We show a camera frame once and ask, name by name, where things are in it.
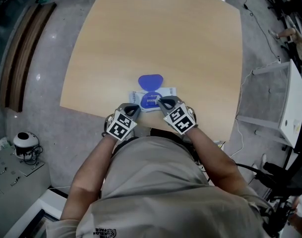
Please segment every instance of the white cable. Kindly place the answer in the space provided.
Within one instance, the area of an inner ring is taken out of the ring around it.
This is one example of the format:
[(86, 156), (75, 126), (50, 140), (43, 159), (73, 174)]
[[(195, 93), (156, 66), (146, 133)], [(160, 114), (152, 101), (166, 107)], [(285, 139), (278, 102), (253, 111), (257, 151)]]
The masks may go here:
[[(269, 63), (269, 64), (267, 64), (267, 65), (265, 65), (265, 66), (258, 67), (258, 68), (256, 68), (256, 70), (257, 70), (257, 69), (265, 68), (265, 67), (270, 66), (270, 65), (272, 65), (272, 64), (274, 64), (274, 63), (276, 63), (276, 62), (279, 62), (279, 60), (273, 61), (273, 62), (271, 62), (271, 63)], [(250, 71), (250, 73), (245, 77), (243, 83), (242, 83), (241, 86), (240, 86), (240, 92), (241, 92), (241, 93), (240, 93), (240, 99), (239, 99), (239, 104), (238, 104), (238, 110), (237, 110), (237, 113), (236, 113), (236, 117), (237, 117), (237, 115), (238, 115), (238, 113), (239, 113), (239, 108), (240, 108), (241, 99), (242, 99), (242, 86), (244, 85), (246, 79), (252, 74), (252, 72), (253, 72), (254, 70), (255, 70), (255, 69), (253, 69), (252, 71)], [(244, 148), (243, 135), (242, 135), (242, 133), (241, 133), (240, 130), (239, 130), (239, 124), (238, 124), (237, 118), (235, 118), (235, 120), (236, 120), (236, 123), (237, 123), (238, 132), (239, 132), (240, 135), (241, 135), (242, 147), (241, 147), (238, 151), (236, 151), (235, 153), (233, 153), (232, 155), (230, 155), (230, 158), (232, 158), (235, 154), (237, 154), (239, 151), (241, 151), (241, 150)]]
[(70, 186), (55, 187), (55, 188), (70, 188)]

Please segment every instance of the person's leg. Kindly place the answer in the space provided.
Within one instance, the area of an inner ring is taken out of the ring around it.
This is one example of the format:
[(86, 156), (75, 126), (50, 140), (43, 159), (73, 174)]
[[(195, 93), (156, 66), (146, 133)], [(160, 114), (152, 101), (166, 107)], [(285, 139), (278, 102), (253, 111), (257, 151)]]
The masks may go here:
[(274, 39), (280, 39), (282, 37), (293, 36), (296, 34), (296, 30), (294, 28), (285, 29), (281, 33), (276, 33), (272, 30), (268, 30), (268, 32)]
[(301, 33), (295, 29), (295, 35), (292, 36), (293, 42), (297, 45), (297, 44), (301, 44), (302, 45), (302, 35)]

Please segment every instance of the person's arm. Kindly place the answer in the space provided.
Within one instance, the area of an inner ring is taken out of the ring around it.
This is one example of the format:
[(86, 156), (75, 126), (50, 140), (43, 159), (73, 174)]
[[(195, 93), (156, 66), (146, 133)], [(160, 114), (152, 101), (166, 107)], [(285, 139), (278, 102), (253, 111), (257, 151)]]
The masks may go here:
[(201, 163), (212, 180), (220, 189), (234, 193), (247, 187), (236, 164), (204, 132), (192, 128), (186, 132), (192, 141)]
[(81, 220), (91, 203), (98, 200), (117, 140), (106, 135), (77, 171), (60, 220)]

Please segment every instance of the beige t-shirt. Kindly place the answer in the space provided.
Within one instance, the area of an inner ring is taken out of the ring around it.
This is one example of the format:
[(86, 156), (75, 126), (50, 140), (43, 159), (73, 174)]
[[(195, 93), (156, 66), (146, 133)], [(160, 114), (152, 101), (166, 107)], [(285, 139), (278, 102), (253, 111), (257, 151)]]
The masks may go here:
[(83, 219), (52, 223), (47, 237), (261, 238), (258, 207), (269, 205), (251, 188), (232, 195), (209, 186), (186, 149), (143, 137), (112, 157), (102, 197)]
[(296, 32), (292, 35), (292, 40), (296, 44), (296, 51), (298, 52), (300, 60), (302, 60), (302, 35), (297, 29), (295, 30)]

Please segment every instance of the blue plastic lid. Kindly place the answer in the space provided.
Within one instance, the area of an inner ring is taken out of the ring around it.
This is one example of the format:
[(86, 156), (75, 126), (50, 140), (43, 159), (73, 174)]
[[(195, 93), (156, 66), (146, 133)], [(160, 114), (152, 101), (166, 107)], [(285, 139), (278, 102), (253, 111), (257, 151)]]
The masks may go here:
[(163, 83), (163, 77), (159, 74), (143, 75), (139, 77), (140, 86), (148, 92), (159, 89)]
[(157, 92), (148, 92), (143, 95), (140, 105), (145, 109), (159, 108), (157, 98), (162, 98), (162, 95)]

